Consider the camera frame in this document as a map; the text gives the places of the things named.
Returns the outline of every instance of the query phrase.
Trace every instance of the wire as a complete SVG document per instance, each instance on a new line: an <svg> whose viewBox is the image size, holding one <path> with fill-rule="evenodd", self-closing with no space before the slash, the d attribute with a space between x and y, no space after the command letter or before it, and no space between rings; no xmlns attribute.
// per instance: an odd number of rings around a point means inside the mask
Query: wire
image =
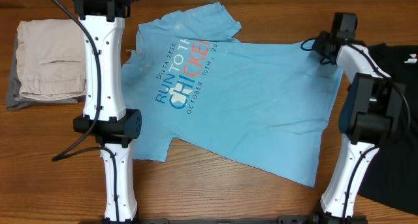
<svg viewBox="0 0 418 224"><path fill-rule="evenodd" d="M351 173L350 180L348 181L347 191L346 191L346 199L344 201L344 209L342 211L342 219L344 220L345 223L347 223L346 214L347 214L347 207L348 207L348 198L350 197L351 185L353 184L355 173L357 169L359 168L361 161L364 158L366 158L367 153L371 152L374 149L377 149L377 147L374 146L372 148L369 148L364 153L361 154L360 159L355 164L353 172Z"/></svg>
<svg viewBox="0 0 418 224"><path fill-rule="evenodd" d="M111 150L108 148L105 148L104 146L97 146L92 148L86 148L83 150L79 150L77 152L73 152L68 154L72 149L77 147L86 137L93 131L94 127L96 126L97 120L99 119L99 114L101 110L101 88L102 88L102 81L101 81L101 68L100 68L100 61L99 61L99 53L97 51L97 47L89 34L88 30L81 24L81 22L75 18L58 0L52 0L69 18L71 18L84 32L86 35L88 41L91 44L91 47L93 48L93 54L96 61L96 71L97 71L97 105L96 105L96 113L93 119L93 123L90 125L89 129L71 146L69 146L67 149L63 150L61 153L54 156L51 160L52 161L60 161L62 159L67 159L72 156L84 153L84 152L90 152L93 150L104 150L109 153L110 158L112 159L113 163L113 171L114 171L114 202L115 202L115 208L116 208L116 223L119 223L119 206L118 206L118 186L117 186L117 169L116 169L116 158L115 155Z"/></svg>
<svg viewBox="0 0 418 224"><path fill-rule="evenodd" d="M307 40L305 40L304 42L302 42L302 44L300 44L300 48L302 49L302 50L304 50L304 51L313 51L313 49L312 48L304 48L303 46L307 43L307 42L309 42L309 41L311 41L311 40L315 40L316 38L310 38L310 39L307 39Z"/></svg>

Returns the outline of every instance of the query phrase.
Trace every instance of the folded clothing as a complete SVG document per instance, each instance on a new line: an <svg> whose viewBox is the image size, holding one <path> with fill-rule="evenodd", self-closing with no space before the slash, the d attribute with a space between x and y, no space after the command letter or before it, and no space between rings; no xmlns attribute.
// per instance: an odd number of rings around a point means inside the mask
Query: folded clothing
<svg viewBox="0 0 418 224"><path fill-rule="evenodd" d="M20 22L16 59L20 95L55 101L86 94L84 41L72 20Z"/></svg>
<svg viewBox="0 0 418 224"><path fill-rule="evenodd" d="M240 29L219 3L139 26L121 70L143 117L134 159L164 161L177 137L312 187L342 70L300 43L240 43Z"/></svg>
<svg viewBox="0 0 418 224"><path fill-rule="evenodd" d="M8 91L6 94L6 109L7 110L19 110L23 107L27 107L31 104L36 103L78 103L82 101L83 97L74 97L69 99L54 100L54 101L39 101L35 99L30 99L19 94L21 83L18 78L18 73L16 70L16 50L18 48L18 38L14 39L14 49L12 57L12 65L10 67L10 73L8 76Z"/></svg>
<svg viewBox="0 0 418 224"><path fill-rule="evenodd" d="M374 61L392 79L406 85L411 110L410 130L396 143L382 147L370 163L359 194L392 208L418 215L418 46L369 47ZM397 133L407 121L402 108Z"/></svg>

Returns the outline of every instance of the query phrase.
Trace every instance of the black garment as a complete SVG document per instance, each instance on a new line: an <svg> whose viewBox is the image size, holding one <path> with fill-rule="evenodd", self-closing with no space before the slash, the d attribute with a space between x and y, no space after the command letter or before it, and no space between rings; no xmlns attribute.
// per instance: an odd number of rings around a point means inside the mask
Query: black garment
<svg viewBox="0 0 418 224"><path fill-rule="evenodd" d="M398 142L381 148L373 158L359 194L392 208L418 215L418 61L405 63L418 46L369 47L374 61L392 79L406 84L405 98L411 109L411 129ZM406 113L402 108L398 132L405 128Z"/></svg>

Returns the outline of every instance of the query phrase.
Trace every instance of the folded gray cloth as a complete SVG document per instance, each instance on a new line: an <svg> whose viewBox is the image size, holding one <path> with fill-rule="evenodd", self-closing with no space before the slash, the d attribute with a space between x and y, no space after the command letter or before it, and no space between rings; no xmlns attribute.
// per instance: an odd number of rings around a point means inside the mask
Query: folded gray cloth
<svg viewBox="0 0 418 224"><path fill-rule="evenodd" d="M18 49L18 39L14 39L14 51L12 58L12 65L10 67L10 74L8 76L8 91L6 94L6 109L7 110L19 110L23 107L27 107L31 104L37 103L78 103L83 101L84 97L75 97L70 99L62 99L55 101L38 101L34 99L28 99L19 94L20 87L22 84L19 81L18 73L16 70L17 59L16 59L16 50Z"/></svg>

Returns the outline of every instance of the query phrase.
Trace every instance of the t-shirt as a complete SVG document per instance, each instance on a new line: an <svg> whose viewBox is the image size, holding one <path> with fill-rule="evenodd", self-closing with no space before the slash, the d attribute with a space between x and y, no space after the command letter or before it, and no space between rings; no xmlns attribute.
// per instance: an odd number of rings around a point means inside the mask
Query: t-shirt
<svg viewBox="0 0 418 224"><path fill-rule="evenodd" d="M404 95L411 110L411 127L401 140L379 150L364 175L359 194L418 215L418 46L379 44L369 50L380 68L406 85ZM404 107L399 117L397 133L404 133Z"/></svg>
<svg viewBox="0 0 418 224"><path fill-rule="evenodd" d="M219 3L139 26L121 71L142 112L134 159L165 161L180 138L312 187L342 70L300 43L241 43L240 29Z"/></svg>

